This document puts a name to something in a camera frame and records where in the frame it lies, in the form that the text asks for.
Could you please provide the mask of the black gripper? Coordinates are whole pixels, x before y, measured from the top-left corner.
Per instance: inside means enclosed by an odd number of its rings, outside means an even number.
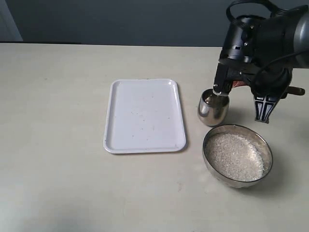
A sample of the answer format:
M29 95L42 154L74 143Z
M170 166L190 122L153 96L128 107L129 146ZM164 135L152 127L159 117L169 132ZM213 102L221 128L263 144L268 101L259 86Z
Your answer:
M272 111L291 83L292 68L244 65L231 69L231 87L248 86L253 94L255 121L268 124Z

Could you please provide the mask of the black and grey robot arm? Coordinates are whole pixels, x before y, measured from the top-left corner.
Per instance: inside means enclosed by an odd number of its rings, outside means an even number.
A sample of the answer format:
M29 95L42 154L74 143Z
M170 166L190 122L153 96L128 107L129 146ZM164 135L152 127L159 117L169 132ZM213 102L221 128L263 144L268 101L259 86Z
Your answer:
M255 120L268 123L278 102L289 94L302 96L292 87L293 69L309 66L309 7L284 10L267 0L259 1L270 17L240 15L230 9L230 26L222 47L213 92L228 96L237 86L249 86L254 97Z

